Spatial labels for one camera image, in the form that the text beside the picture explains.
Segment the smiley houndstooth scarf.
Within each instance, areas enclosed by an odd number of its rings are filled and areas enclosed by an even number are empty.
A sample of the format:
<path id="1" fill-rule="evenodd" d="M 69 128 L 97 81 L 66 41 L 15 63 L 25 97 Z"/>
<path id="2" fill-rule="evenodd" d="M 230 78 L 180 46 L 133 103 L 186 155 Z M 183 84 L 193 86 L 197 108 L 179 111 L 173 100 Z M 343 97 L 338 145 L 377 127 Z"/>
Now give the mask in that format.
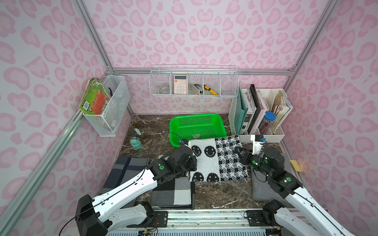
<path id="1" fill-rule="evenodd" d="M 241 148 L 239 136 L 191 140 L 196 156 L 196 170 L 189 173 L 191 182 L 224 182 L 248 177 L 247 168 L 233 151 Z"/>

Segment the black white checkered scarf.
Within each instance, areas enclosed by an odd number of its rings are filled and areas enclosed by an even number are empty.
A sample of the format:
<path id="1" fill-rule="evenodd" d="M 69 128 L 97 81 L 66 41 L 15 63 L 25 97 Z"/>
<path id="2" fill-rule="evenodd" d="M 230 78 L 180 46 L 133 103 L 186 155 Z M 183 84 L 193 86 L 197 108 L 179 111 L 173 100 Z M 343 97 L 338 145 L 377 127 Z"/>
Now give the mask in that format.
<path id="1" fill-rule="evenodd" d="M 150 204 L 158 208 L 194 209 L 195 183 L 186 176 L 163 183 L 152 191 Z"/>

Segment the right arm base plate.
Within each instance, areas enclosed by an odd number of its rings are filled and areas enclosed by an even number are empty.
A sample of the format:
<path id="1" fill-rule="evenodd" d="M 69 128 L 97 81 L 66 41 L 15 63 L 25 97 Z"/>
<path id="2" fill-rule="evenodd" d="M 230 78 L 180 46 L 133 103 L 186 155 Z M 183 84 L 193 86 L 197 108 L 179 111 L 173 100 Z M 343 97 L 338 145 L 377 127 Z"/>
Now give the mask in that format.
<path id="1" fill-rule="evenodd" d="M 262 227 L 262 226 L 270 226 L 270 227 L 278 227 L 279 224 L 274 219 L 274 214 L 277 210 L 270 210 L 270 209 L 253 209 L 247 210 L 243 213 L 243 217 L 246 218 L 249 222 L 249 226 L 251 227 Z"/>

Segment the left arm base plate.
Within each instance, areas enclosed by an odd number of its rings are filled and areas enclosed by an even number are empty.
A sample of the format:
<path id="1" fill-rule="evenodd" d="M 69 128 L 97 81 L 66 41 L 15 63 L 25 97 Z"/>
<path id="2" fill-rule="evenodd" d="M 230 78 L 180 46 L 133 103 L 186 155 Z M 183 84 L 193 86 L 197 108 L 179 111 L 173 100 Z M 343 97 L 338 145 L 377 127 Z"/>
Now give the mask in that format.
<path id="1" fill-rule="evenodd" d="M 152 216 L 148 216 L 140 224 L 132 224 L 127 228 L 166 228 L 168 221 L 168 211 L 155 211 Z"/>

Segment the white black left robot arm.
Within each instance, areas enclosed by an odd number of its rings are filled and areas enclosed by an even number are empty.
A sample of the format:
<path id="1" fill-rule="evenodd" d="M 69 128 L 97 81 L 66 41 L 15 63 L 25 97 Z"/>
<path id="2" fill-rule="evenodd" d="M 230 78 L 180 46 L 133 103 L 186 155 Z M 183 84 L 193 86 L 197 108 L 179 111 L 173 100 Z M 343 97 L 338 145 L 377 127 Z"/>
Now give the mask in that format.
<path id="1" fill-rule="evenodd" d="M 83 196 L 74 217 L 79 235 L 105 236 L 116 228 L 150 225 L 154 211 L 149 203 L 124 206 L 139 195 L 195 170 L 196 156 L 187 144 L 183 144 L 168 157 L 153 160 L 124 184 L 95 197 Z"/>

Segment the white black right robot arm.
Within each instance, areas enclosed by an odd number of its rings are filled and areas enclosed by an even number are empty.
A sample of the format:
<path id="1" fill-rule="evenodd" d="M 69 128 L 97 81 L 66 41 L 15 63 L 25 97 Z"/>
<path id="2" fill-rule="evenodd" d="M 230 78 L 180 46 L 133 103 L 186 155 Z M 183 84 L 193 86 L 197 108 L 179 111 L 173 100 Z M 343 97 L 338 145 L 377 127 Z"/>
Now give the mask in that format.
<path id="1" fill-rule="evenodd" d="M 241 163 L 265 176 L 271 189 L 300 211 L 305 223 L 277 200 L 263 206 L 262 218 L 268 225 L 282 226 L 295 236 L 350 236 L 352 233 L 335 220 L 309 193 L 304 185 L 284 168 L 284 156 L 266 147 L 262 135 L 252 135 L 252 149 L 235 147 Z"/>

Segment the plain grey scarf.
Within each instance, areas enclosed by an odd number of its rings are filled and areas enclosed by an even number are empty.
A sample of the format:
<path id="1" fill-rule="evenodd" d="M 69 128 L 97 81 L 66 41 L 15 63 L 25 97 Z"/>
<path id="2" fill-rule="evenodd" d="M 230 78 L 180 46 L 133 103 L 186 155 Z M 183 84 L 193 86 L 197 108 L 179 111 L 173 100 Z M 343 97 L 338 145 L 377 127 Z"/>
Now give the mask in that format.
<path id="1" fill-rule="evenodd" d="M 274 147 L 265 148 L 259 155 L 253 155 L 253 198 L 260 202 L 277 200 L 285 206 L 291 204 L 285 199 L 289 192 L 283 188 L 298 186 L 294 176 L 284 169 L 285 157 Z"/>

